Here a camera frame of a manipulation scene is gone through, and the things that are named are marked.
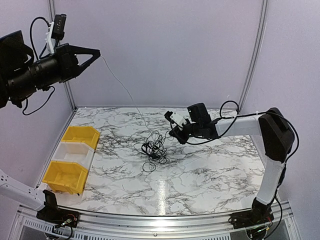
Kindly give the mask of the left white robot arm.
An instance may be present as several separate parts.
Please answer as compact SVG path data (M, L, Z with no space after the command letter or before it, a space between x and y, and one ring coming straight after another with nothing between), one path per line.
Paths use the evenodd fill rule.
M101 56L98 49L62 44L50 56L35 60L34 51L24 43L21 31L0 39L0 106L8 102L22 107L33 93L48 91L56 83L64 83L80 76ZM24 203L44 215L53 223L63 219L54 193L31 188L0 173L0 193Z

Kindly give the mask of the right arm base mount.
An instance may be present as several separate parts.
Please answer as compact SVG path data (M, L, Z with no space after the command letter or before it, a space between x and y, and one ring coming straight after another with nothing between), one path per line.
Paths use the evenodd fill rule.
M251 209L242 210L230 215L228 222L234 229L247 228L264 223L270 223L274 220L271 205L275 199L273 198L267 205L259 202L254 198Z

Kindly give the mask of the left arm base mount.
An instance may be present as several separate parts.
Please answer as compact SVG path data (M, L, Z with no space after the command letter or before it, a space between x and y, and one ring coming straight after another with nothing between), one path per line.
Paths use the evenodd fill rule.
M60 226L67 220L71 220L68 225L72 228L76 228L80 213L78 211L58 207L57 199L53 192L48 190L43 190L42 192L45 197L44 207L37 212L36 218Z

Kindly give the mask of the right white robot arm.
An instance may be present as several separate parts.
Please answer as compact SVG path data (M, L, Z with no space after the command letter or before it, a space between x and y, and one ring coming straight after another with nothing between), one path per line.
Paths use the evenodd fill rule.
M193 104L187 110L189 118L173 111L167 111L164 115L170 124L169 135L182 145L190 145L189 138L198 139L198 145L232 136L255 135L262 138L266 166L253 209L247 214L252 224L260 223L267 216L266 207L274 201L283 182L288 160L299 148L296 129L276 107L243 115L220 115L216 119L211 118L204 103Z

